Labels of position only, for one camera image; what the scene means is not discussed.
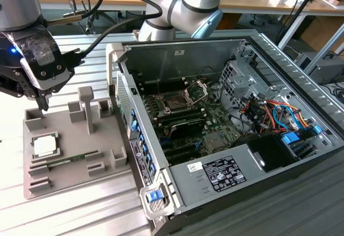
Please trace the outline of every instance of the blue cable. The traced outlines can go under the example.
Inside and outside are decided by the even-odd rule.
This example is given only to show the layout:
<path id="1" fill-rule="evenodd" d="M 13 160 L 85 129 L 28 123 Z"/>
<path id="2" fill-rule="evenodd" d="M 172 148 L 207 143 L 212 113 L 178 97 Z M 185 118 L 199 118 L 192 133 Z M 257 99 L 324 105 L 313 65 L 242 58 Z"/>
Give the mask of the blue cable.
<path id="1" fill-rule="evenodd" d="M 284 125 L 283 123 L 280 123 L 280 122 L 277 120 L 276 109 L 277 109 L 277 107 L 279 107 L 279 106 L 285 107 L 285 108 L 290 112 L 290 114 L 292 115 L 292 118 L 293 118 L 293 120 L 294 120 L 294 122 L 295 122 L 295 124 L 297 125 L 298 128 L 303 128 L 303 125 L 296 119 L 294 112 L 293 112 L 288 106 L 283 105 L 283 104 L 277 105 L 277 106 L 274 108 L 273 115 L 274 115 L 274 119 L 275 119 L 276 123 L 278 123 L 279 125 L 281 125 L 282 127 L 284 127 L 284 128 L 289 132 L 288 127 L 287 127 L 286 125 Z"/>

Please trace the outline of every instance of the blue latch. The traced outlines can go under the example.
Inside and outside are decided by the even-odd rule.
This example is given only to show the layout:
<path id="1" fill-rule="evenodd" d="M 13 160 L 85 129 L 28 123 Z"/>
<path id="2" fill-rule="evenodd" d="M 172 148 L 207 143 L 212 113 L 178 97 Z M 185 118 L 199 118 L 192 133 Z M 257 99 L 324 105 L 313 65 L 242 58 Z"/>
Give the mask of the blue latch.
<path id="1" fill-rule="evenodd" d="M 142 149 L 144 150 L 144 155 L 146 155 L 146 154 L 148 153 L 148 147 L 147 147 L 147 145 L 144 144 L 144 145 L 142 146 Z"/>
<path id="2" fill-rule="evenodd" d="M 149 167 L 150 167 L 150 172 L 152 172 L 152 175 L 154 176 L 155 175 L 155 166 L 154 166 L 154 164 L 152 163 Z"/>
<path id="3" fill-rule="evenodd" d="M 131 124 L 131 130 L 134 131 L 136 130 L 138 127 L 138 121 L 137 120 L 134 120 L 133 121 L 133 124 Z"/>
<path id="4" fill-rule="evenodd" d="M 314 126 L 314 131 L 320 134 L 323 131 L 323 129 L 319 125 L 316 125 Z"/>
<path id="5" fill-rule="evenodd" d="M 297 136 L 297 134 L 295 134 L 295 132 L 290 132 L 290 133 L 284 135 L 283 140 L 286 144 L 289 145 L 291 143 L 294 143 L 294 142 L 300 140 L 300 138 Z"/>
<path id="6" fill-rule="evenodd" d="M 148 164 L 150 164 L 151 161 L 152 161 L 151 154 L 147 154 L 146 162 L 147 162 Z"/>
<path id="7" fill-rule="evenodd" d="M 163 193 L 160 189 L 147 194 L 148 202 L 154 202 L 163 199 Z"/>
<path id="8" fill-rule="evenodd" d="M 144 135 L 140 135 L 140 142 L 143 144 L 145 142 Z"/>

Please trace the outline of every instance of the circuit board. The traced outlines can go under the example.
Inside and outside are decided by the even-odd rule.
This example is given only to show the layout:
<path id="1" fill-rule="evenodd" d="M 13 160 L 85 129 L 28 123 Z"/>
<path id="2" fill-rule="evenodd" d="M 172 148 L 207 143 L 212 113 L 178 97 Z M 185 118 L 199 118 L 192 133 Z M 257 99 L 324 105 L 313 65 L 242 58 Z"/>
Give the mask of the circuit board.
<path id="1" fill-rule="evenodd" d="M 187 90 L 143 97 L 161 147 L 172 165 L 226 150 L 240 136 L 216 95 L 205 84 L 199 80 L 187 84 L 192 85 Z M 182 129 L 182 135 L 174 138 L 171 127 L 187 122 L 195 130 Z"/>

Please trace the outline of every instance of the motherboard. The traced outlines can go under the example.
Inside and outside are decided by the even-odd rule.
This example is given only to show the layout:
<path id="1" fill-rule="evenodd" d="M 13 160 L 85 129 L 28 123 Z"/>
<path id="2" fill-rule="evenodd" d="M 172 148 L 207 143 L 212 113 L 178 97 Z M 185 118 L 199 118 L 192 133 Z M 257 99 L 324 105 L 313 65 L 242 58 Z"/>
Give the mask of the motherboard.
<path id="1" fill-rule="evenodd" d="M 240 136 L 204 80 L 155 84 L 144 90 L 145 93 L 153 91 L 154 94 L 142 98 L 171 165 L 226 150 Z"/>

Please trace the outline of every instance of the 3d-printed holder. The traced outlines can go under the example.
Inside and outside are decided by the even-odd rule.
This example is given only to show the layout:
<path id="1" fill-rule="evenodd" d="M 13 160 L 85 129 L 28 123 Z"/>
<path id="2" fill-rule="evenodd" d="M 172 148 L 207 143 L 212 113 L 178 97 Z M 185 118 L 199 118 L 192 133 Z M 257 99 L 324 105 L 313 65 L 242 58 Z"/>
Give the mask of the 3d-printed holder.
<path id="1" fill-rule="evenodd" d="M 91 87 L 79 90 L 81 101 L 90 104 Z M 81 101 L 68 110 L 40 115 L 27 110 L 24 128 L 24 196 L 27 199 L 55 192 L 130 168 L 123 138 L 110 101 L 82 109 Z M 34 142 L 52 135 L 53 153 L 34 155 Z"/>
<path id="2" fill-rule="evenodd" d="M 24 122 L 30 131 L 39 130 L 45 127 L 44 115 L 38 108 L 25 110 Z"/>

